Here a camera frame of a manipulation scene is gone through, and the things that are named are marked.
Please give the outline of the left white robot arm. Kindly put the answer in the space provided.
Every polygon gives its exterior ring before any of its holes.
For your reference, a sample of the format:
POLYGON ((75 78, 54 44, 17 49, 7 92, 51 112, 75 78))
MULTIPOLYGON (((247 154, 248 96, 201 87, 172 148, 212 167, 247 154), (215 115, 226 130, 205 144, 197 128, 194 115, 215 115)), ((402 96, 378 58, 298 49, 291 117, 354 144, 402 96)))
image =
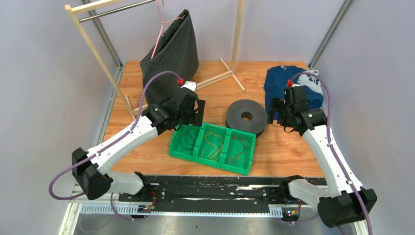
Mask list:
POLYGON ((180 125, 201 126, 205 100, 189 88, 179 88, 158 104, 149 105, 136 121, 107 141, 85 151, 72 153, 72 175, 89 200, 106 193, 127 193, 137 201, 149 198, 150 188, 138 172, 121 173, 112 167, 141 144, 180 125))

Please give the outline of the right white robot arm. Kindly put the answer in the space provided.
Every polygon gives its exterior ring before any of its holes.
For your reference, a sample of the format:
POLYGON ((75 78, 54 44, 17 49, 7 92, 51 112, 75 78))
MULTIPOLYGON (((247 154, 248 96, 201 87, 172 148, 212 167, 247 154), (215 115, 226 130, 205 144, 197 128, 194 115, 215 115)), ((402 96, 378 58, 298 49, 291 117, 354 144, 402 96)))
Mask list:
POLYGON ((320 188, 305 178, 287 177, 280 189, 280 199, 286 204, 300 200, 308 204, 329 228, 352 224, 357 232, 371 234, 369 212, 377 201, 373 189, 366 189, 353 174, 342 156, 329 125, 328 114, 312 109, 304 86, 287 87, 284 98, 272 98, 268 123, 292 127, 311 147, 326 180, 320 188))

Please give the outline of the grey plastic cable spool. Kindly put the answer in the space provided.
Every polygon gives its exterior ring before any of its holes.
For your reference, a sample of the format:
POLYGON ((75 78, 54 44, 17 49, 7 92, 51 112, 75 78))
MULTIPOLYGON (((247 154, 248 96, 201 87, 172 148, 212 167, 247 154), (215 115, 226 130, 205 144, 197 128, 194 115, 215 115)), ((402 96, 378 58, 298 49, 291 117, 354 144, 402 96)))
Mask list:
POLYGON ((256 101, 241 99, 233 102, 226 111, 227 128, 255 134, 258 138, 267 126, 267 112, 256 101))

